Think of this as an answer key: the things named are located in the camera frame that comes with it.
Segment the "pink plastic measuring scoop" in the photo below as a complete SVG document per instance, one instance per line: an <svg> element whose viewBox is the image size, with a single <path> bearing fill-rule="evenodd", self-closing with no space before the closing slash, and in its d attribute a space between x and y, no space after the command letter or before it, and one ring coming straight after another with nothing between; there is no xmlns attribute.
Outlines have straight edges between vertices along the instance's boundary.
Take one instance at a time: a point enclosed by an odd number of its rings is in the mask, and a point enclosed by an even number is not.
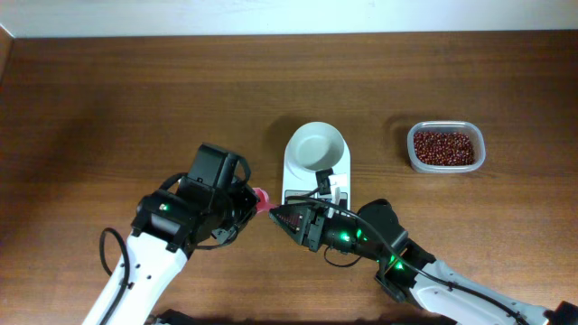
<svg viewBox="0 0 578 325"><path fill-rule="evenodd" d="M254 188L253 191L258 196L256 213L268 212L270 209L276 208L276 205L270 201L268 193L265 190L261 188Z"/></svg>

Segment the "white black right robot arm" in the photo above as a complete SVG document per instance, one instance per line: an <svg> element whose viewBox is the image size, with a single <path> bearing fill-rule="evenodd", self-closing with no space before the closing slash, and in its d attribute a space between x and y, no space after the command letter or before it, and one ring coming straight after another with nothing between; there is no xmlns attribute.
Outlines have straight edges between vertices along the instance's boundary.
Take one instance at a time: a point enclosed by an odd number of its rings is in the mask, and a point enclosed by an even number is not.
<svg viewBox="0 0 578 325"><path fill-rule="evenodd" d="M373 260L375 279L396 302L407 302L459 324L575 324L577 307L533 305L475 283L410 239L385 199L358 212L314 198L293 197L270 218L298 245Z"/></svg>

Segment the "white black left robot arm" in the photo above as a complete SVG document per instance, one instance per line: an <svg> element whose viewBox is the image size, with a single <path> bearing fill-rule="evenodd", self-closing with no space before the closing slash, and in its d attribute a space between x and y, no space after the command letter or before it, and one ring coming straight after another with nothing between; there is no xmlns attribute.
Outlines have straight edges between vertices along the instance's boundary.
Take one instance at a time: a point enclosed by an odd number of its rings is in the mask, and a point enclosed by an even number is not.
<svg viewBox="0 0 578 325"><path fill-rule="evenodd" d="M139 201L128 237L107 227L121 256L85 318L87 324L144 324L169 283L197 250L231 245L257 213L247 160L202 144L188 172ZM216 239L213 246L208 239Z"/></svg>

